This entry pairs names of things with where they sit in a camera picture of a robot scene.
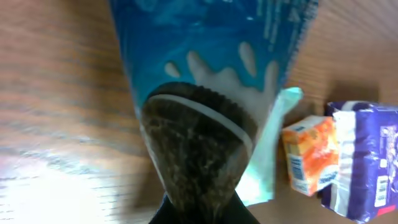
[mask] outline light green package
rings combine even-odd
[[[274,198],[276,147],[284,116],[303,97],[298,87],[279,93],[248,167],[236,187],[245,206],[268,202]]]

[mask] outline orange juice box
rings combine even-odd
[[[332,117],[309,116],[282,130],[292,188],[312,196],[335,179],[339,147]]]

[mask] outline wooden table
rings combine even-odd
[[[1,4],[1,223],[147,223],[163,190],[106,1]],[[398,104],[396,24],[398,0],[324,0],[289,83],[306,94],[295,117],[328,100]],[[262,223],[350,223],[277,176],[276,199],[250,208]]]

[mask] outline barcode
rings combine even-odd
[[[377,178],[376,187],[376,199],[374,201],[374,206],[381,207],[385,206],[387,203],[387,187],[388,187],[388,176],[380,176]]]
[[[290,164],[292,166],[293,177],[298,180],[304,180],[302,159],[298,156],[290,155]]]

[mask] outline cookie image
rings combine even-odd
[[[142,108],[142,130],[183,223],[217,223],[250,160],[256,122],[202,86],[159,86]]]

